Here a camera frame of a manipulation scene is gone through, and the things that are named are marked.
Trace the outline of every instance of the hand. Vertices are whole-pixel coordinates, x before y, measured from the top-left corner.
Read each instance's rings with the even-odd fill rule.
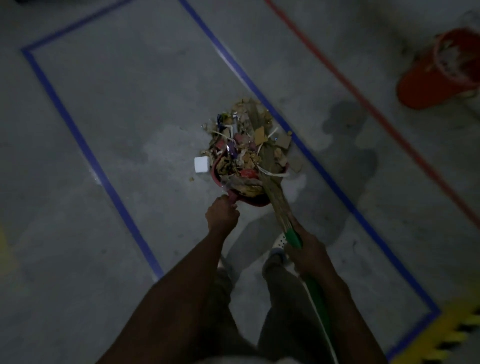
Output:
[[[303,242],[302,249],[296,249],[290,244],[285,245],[285,253],[295,263],[295,270],[301,276],[309,274],[315,278],[324,276],[326,272],[331,273],[332,270],[335,273],[325,244],[321,243],[315,235],[306,231],[292,214],[289,214],[288,218]]]
[[[208,208],[205,217],[208,222],[210,232],[220,232],[228,236],[239,221],[240,212],[237,211],[237,205],[228,201],[228,196],[217,197],[213,204]]]

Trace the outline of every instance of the white box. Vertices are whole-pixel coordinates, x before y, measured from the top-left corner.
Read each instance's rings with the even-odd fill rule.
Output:
[[[205,173],[210,170],[210,158],[207,156],[204,157],[195,157],[195,172],[196,173]]]

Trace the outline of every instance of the gray pants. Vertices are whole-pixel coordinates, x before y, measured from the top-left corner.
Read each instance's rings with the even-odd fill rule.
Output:
[[[300,363],[328,363],[321,327],[307,292],[297,277],[271,256],[263,268],[272,308],[268,312],[257,347],[238,332],[228,308],[232,282],[224,269],[217,271],[205,308],[202,330],[192,348],[193,361],[213,356],[249,355],[271,361],[292,357]]]

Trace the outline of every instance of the forearm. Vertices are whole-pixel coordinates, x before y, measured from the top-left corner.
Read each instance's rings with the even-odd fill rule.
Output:
[[[153,285],[99,363],[176,361],[198,331],[226,236],[211,231]]]
[[[340,364],[386,364],[375,337],[358,311],[348,286],[333,265],[314,274],[322,286]]]

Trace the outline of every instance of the floor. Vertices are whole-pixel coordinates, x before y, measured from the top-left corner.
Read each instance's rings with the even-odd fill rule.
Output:
[[[328,245],[389,358],[478,282],[472,218],[264,1],[123,1],[31,49],[92,159],[20,49],[111,3],[1,5],[2,363],[94,362],[111,344],[162,271],[206,234],[221,190],[193,171],[209,141],[200,125],[242,97],[269,102],[297,136],[303,169],[283,181],[287,199]],[[398,103],[412,58],[401,39],[356,1],[275,4],[480,214],[480,121],[456,103]],[[256,342],[269,309],[261,266],[280,229],[270,206],[239,210],[223,253],[232,313]]]

